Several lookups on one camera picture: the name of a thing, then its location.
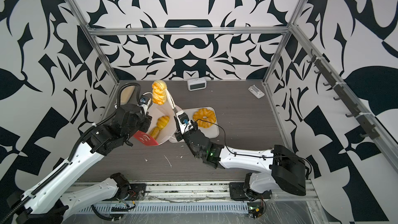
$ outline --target glazed donut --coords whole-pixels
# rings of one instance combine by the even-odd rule
[[[199,127],[209,128],[213,125],[212,123],[200,121],[199,119],[215,123],[216,122],[216,114],[214,114],[213,111],[211,111],[207,108],[201,108],[193,114],[193,121],[197,121]]]
[[[155,104],[163,105],[167,101],[167,85],[162,80],[154,81],[152,84],[152,101]]]

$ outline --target red card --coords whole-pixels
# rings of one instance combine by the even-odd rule
[[[149,134],[146,134],[145,132],[137,131],[133,137],[138,139],[141,143],[143,143],[146,146],[158,146],[159,143],[151,137]]]

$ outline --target digital alarm clock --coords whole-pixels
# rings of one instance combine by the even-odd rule
[[[199,89],[206,88],[206,79],[205,78],[197,78],[188,80],[188,90],[195,91]]]

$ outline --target wooden table surface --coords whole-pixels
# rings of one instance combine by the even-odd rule
[[[131,81],[121,81],[120,85],[127,82]],[[152,91],[151,81],[138,83],[141,85],[141,94]],[[260,80],[210,81],[206,89],[197,91],[188,91],[185,81],[166,83],[176,105],[182,109],[214,108],[218,124],[226,131],[229,147],[267,150],[275,144],[282,144],[267,97],[257,99],[248,91],[253,84],[264,91]],[[130,102],[136,104],[134,94]],[[89,168],[79,181],[101,181],[117,172],[132,181],[244,180],[248,172],[244,169],[208,167],[201,159],[192,156],[184,142],[167,141],[159,146],[145,146],[134,138],[130,141],[133,147],[124,145],[114,149]],[[224,144],[221,129],[219,136],[211,141]]]

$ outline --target white plate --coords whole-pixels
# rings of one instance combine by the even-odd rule
[[[193,114],[199,111],[199,109],[201,108],[207,108],[213,111],[214,115],[216,115],[216,112],[214,111],[213,107],[198,107],[198,108],[185,109],[184,112],[188,115],[188,118],[190,120],[193,120]],[[216,126],[215,124],[209,128],[199,127],[199,130],[201,130],[202,133],[208,138],[215,138],[218,137],[218,135],[220,134],[220,130],[218,129],[218,126]],[[169,141],[172,143],[177,143],[176,137],[174,135],[170,137]]]

